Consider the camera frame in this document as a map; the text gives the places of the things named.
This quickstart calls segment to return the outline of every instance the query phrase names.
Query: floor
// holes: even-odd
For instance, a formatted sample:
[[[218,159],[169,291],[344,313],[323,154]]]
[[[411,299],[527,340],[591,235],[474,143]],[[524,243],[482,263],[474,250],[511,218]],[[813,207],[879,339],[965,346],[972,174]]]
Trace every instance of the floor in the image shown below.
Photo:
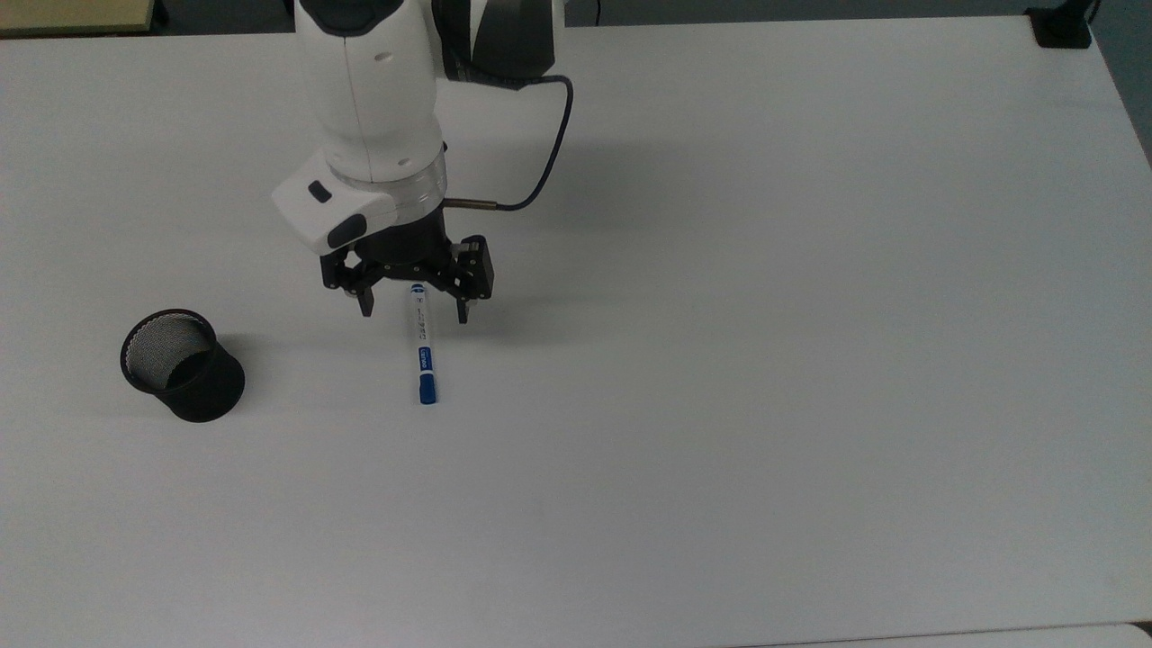
[[[164,0],[157,33],[288,32],[283,0]],[[1020,15],[1058,0],[600,0],[600,24]],[[567,0],[569,27],[592,25],[597,0]],[[1152,160],[1152,0],[1102,0],[1092,25],[1116,88]]]

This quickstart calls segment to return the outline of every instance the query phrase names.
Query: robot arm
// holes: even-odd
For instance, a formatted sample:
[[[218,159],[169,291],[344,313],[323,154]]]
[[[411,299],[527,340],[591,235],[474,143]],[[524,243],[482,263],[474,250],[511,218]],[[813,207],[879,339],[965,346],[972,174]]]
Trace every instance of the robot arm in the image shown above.
[[[452,294],[462,323],[469,303],[492,295],[484,238],[455,244],[445,233],[453,205],[435,78],[517,90],[539,82],[560,10],[558,0],[297,0],[321,145],[272,197],[320,257],[325,286],[356,296],[365,316],[382,278]],[[353,268],[349,253],[359,258]]]

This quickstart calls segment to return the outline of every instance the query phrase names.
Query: cable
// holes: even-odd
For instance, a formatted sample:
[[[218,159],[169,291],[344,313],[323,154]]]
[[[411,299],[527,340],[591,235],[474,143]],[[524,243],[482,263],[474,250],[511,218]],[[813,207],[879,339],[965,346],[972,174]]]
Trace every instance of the cable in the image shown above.
[[[538,85],[541,83],[563,83],[564,88],[568,90],[568,99],[564,101],[564,116],[560,120],[560,129],[556,130],[556,141],[552,144],[552,153],[548,156],[548,164],[544,165],[544,173],[540,174],[540,180],[537,181],[536,188],[532,193],[528,195],[523,201],[506,205],[498,203],[495,201],[475,201],[471,198],[445,198],[444,206],[446,208],[462,208],[462,209],[478,209],[488,211],[517,211],[526,208],[540,195],[544,189],[544,183],[548,181],[548,175],[552,173],[552,165],[556,161],[556,156],[560,153],[560,144],[564,141],[564,131],[568,130],[568,118],[573,113],[573,97],[576,91],[573,89],[573,82],[570,78],[563,75],[551,75],[541,76],[539,78],[532,78],[524,81],[524,86]]]

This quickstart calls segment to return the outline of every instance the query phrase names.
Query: marker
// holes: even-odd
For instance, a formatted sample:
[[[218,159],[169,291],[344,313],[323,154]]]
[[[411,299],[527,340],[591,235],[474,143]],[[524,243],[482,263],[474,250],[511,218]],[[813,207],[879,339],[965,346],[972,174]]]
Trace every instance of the marker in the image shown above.
[[[412,308],[416,309],[416,356],[420,361],[420,404],[435,402],[435,374],[432,372],[432,334],[429,331],[427,293],[424,284],[412,284]]]

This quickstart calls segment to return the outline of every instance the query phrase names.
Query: mesh cup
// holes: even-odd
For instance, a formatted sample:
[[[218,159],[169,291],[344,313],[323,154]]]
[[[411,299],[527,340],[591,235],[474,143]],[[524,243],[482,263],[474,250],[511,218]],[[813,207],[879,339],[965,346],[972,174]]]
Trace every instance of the mesh cup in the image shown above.
[[[191,310],[161,310],[134,326],[120,349],[120,369],[134,387],[192,423],[223,416],[244,393],[240,362]]]

